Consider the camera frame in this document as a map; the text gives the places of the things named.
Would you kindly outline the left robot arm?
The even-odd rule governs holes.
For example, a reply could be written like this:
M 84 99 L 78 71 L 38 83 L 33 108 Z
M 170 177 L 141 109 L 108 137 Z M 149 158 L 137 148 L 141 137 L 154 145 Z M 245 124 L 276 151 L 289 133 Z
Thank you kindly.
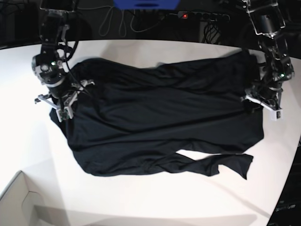
M 282 85 L 295 75 L 282 34 L 285 21 L 276 0 L 244 0 L 243 7 L 259 36 L 258 44 L 266 60 L 263 77 L 252 82 L 243 99 L 260 104 L 279 119 L 282 117 Z

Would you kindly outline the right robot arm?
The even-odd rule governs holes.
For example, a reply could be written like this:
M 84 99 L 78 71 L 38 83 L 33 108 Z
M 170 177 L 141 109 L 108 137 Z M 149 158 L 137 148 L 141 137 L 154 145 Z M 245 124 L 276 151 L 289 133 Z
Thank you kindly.
M 86 86 L 94 85 L 93 80 L 79 81 L 70 70 L 65 71 L 78 46 L 68 45 L 67 31 L 69 15 L 77 15 L 77 0 L 43 0 L 40 9 L 46 12 L 40 28 L 40 53 L 32 58 L 32 70 L 49 93 L 39 95 L 35 102 L 45 102 L 52 106 L 60 121 L 72 119 L 72 105 L 78 99 L 80 92 L 86 92 Z

